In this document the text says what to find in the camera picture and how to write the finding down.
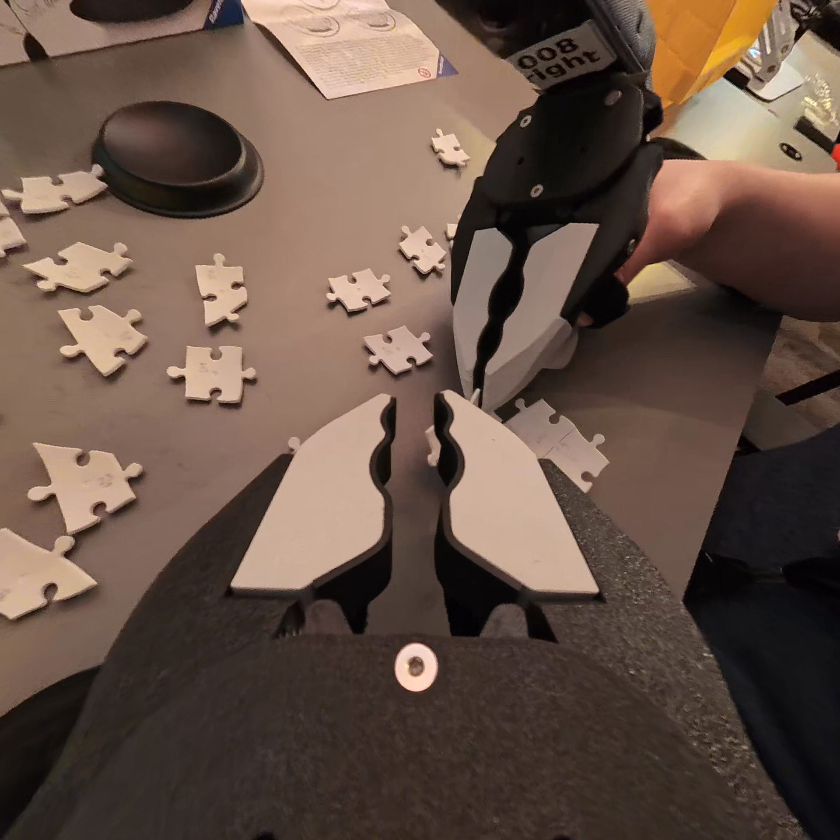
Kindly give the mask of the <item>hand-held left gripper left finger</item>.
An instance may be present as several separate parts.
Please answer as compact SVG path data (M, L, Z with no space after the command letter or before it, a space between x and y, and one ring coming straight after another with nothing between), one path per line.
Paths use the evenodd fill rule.
M392 576L396 399L379 394L299 445L230 582L236 595L372 602Z

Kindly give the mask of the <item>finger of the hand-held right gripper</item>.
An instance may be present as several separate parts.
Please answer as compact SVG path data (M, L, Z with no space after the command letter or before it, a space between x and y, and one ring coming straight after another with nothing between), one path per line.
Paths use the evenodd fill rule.
M598 228L568 224L531 246L519 303L504 322L500 344L486 365L483 408L498 408L542 370L562 370L571 362L578 329L562 309Z
M518 391L518 325L492 305L491 295L508 268L513 246L495 228L475 231L454 304L453 331L463 393Z

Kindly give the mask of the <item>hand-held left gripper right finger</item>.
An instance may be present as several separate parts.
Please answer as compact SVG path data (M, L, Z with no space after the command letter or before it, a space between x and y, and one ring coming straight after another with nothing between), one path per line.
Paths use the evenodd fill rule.
M529 600L589 600L600 588L537 456L451 390L434 397L444 546Z

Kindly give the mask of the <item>assembled white puzzle section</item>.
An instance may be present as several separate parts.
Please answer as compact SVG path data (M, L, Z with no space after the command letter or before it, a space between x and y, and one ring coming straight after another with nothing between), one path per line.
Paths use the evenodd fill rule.
M587 492L608 460L599 450L602 435L585 439L570 419L554 423L552 407L543 400L526 406L516 401L517 411L501 423L470 399L451 390L435 395L434 425L427 432L428 462L437 468L447 487L512 489L523 482L524 464L531 460L552 461L577 487ZM382 393L341 415L301 442L289 441L293 465L309 477L320 469L336 477L339 467L350 475L350 486L374 481L377 453L384 450L384 484L390 475L390 446L396 428L396 401Z

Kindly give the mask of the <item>person's right forearm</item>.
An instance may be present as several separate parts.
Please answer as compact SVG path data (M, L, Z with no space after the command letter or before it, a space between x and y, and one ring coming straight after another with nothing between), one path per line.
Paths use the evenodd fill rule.
M720 278L785 316L839 320L839 176L721 166Z

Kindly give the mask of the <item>scattered loose puzzle pieces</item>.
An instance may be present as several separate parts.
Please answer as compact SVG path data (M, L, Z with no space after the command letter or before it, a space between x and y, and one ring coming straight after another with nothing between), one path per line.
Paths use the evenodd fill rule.
M94 164L90 171L77 171L58 176L64 179L64 185L53 183L48 177L24 178L22 192L4 191L7 201L15 200L27 213L58 212L67 209L68 202L82 203L90 200L106 189L102 180L105 178L103 169ZM402 242L400 249L409 260L418 275L428 276L430 272L443 275L447 251L433 241L434 237L425 230L418 228L411 231L402 228ZM20 233L14 220L9 217L2 202L2 258L6 251L26 246L25 238ZM63 288L78 295L89 296L99 289L106 287L109 282L119 278L126 271L131 271L132 260L126 256L127 246L116 243L111 250L95 248L92 245L76 242L58 253L58 261L52 258L37 260L25 266L33 278L37 278L37 287L44 293L54 294ZM201 296L204 298L204 322L212 333L211 338L224 336L219 324L236 322L238 310L247 304L248 290L245 286L244 270L241 266L227 266L224 255L216 254L214 264L196 266L196 279ZM391 292L386 288L389 277L378 277L372 270L357 271L352 277L342 276L329 281L330 291L325 299L330 306L341 301L349 314L368 311L387 299ZM300 289L282 293L282 300L276 307L270 308L271 330L263 331L260 335L271 333L270 347L272 350L270 371L271 376L280 372L283 375L298 370L301 360L311 360L315 355L318 343L309 337L304 346L298 342L300 352L292 353L290 345L286 348L289 353L283 354L277 343L275 333L279 326L286 324L286 316L290 318L293 312L292 303L302 296ZM136 324L144 320L137 308L129 308L125 313L112 311L99 304L89 303L86 307L89 317L83 317L80 308L67 308L57 312L66 330L72 336L72 344L62 346L59 351L62 358L74 359L79 355L88 358L97 376L105 382L116 375L125 365L129 357L141 352L148 346L147 335L136 329ZM393 330L390 335L368 337L367 349L375 354L384 355L389 348L393 350L394 366L390 369L394 375L401 375L397 371L405 372L412 369L412 362L425 364L431 359L431 354L421 351L422 342L428 340L424 334L413 336L404 327ZM167 376L172 380L183 380L184 399L190 404L213 404L228 406L224 410L228 413L234 409L239 411L244 398L245 383L257 382L258 372L253 366L245 363L245 352L240 346L218 346L185 348L183 365L170 366ZM192 417L191 422L175 423L174 426L164 424L162 414L155 409L148 416L139 414L131 416L137 424L147 424L150 419L161 421L160 427L150 429L150 435L163 446L161 457L165 456L167 463L175 463L179 469L183 467L182 456L189 461L187 472L193 474L193 467L198 463L198 456L206 466L206 476L202 473L198 478L210 476L210 466L213 463L214 476L227 476L223 470L226 463L220 460L223 455L244 455L246 449L251 451L260 441L276 443L279 440L277 430L287 421L280 422L279 404L272 397L269 404L262 397L259 409L259 422L244 422L242 428L234 427L233 419L218 423L202 425ZM9 528L2 528L2 616L12 622L37 611L45 609L50 603L65 602L74 597L84 595L98 585L98 582L85 572L77 563L67 558L67 552L73 549L74 537L79 533L96 527L102 518L98 512L105 512L109 516L134 502L136 495L130 482L140 478L144 467L138 463L122 465L119 458L111 452L100 451L90 447L68 447L53 444L33 443L34 451L49 477L46 486L37 486L28 490L31 501L44 501L55 498L60 508L63 523L63 533L56 539L51 549L47 550L27 541ZM350 590L344 595L344 612L356 633L363 632L366 624L368 602L387 586L390 578L391 560L390 547L382 551L379 549L362 549L362 553L372 550L379 552L374 561L369 563L371 569L365 572L359 584L362 603L361 606L350 605L353 594Z

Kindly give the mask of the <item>puzzle ball box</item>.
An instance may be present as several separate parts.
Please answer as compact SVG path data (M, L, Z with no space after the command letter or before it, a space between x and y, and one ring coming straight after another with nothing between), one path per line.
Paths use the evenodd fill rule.
M2 1L1 66L244 21L240 1Z

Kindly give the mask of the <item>person's right hand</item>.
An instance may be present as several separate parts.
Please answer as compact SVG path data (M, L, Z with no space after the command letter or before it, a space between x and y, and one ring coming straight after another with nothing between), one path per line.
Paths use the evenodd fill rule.
M616 274L626 287L643 269L676 259L709 232L723 204L721 173L714 161L662 164L650 189L644 233Z

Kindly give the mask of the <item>yellow bin on far table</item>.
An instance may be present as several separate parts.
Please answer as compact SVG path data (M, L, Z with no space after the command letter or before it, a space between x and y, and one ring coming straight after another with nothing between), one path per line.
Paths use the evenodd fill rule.
M770 20L775 1L647 1L657 44L653 88L674 108L735 67Z

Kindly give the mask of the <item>folded instruction leaflet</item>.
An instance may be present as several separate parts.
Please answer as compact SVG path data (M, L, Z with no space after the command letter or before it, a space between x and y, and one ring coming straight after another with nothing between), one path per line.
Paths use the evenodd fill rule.
M458 73L414 21L385 1L244 1L242 6L327 100Z

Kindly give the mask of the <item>black round stand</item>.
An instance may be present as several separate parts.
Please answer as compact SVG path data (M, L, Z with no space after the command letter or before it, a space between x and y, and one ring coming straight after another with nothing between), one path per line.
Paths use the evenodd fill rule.
M110 114L91 148L110 193L148 214L208 218L253 200L265 180L257 148L214 112L139 101Z

